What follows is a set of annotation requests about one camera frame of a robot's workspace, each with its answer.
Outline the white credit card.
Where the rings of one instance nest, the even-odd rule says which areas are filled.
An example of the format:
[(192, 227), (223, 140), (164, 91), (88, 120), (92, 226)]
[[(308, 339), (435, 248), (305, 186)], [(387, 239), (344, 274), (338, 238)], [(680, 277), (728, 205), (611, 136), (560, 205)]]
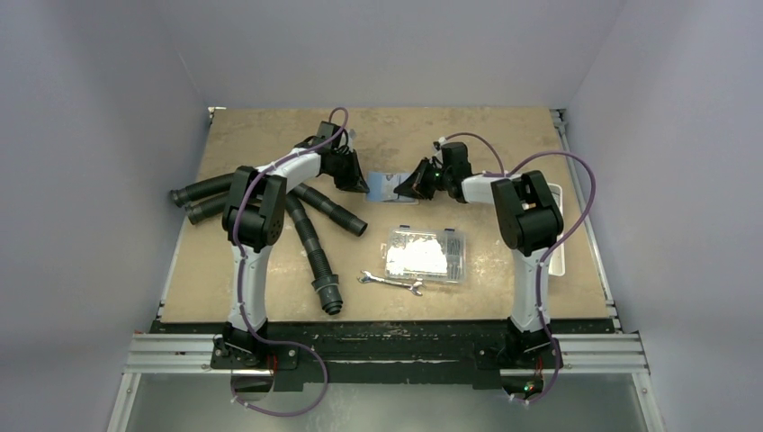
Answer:
[(396, 192), (407, 178), (405, 173), (386, 174), (381, 184), (381, 198), (386, 203), (412, 203), (415, 199)]

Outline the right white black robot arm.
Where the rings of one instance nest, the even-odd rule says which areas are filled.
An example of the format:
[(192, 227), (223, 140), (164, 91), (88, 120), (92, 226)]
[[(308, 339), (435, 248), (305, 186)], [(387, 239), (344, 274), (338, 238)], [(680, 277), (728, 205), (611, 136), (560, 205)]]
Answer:
[(496, 357), (518, 366), (529, 365), (551, 347), (545, 300), (546, 265), (562, 240), (564, 219), (551, 188), (539, 170), (513, 175), (475, 174), (463, 142), (438, 143), (436, 155), (424, 157), (394, 190), (395, 194), (430, 200), (445, 191), (459, 203), (493, 205), (500, 237), (514, 263), (514, 300), (507, 320), (504, 346)]

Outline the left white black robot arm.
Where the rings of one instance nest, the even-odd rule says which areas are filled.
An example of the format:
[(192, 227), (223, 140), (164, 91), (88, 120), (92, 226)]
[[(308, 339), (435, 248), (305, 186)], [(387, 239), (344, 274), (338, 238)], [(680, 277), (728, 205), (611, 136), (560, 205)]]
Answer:
[(275, 161), (240, 166), (233, 173), (221, 224), (233, 252), (235, 292), (222, 342), (247, 368), (262, 365), (268, 356), (267, 267), (283, 231), (291, 191), (321, 175), (332, 177), (340, 191), (369, 191), (350, 133), (330, 121)]

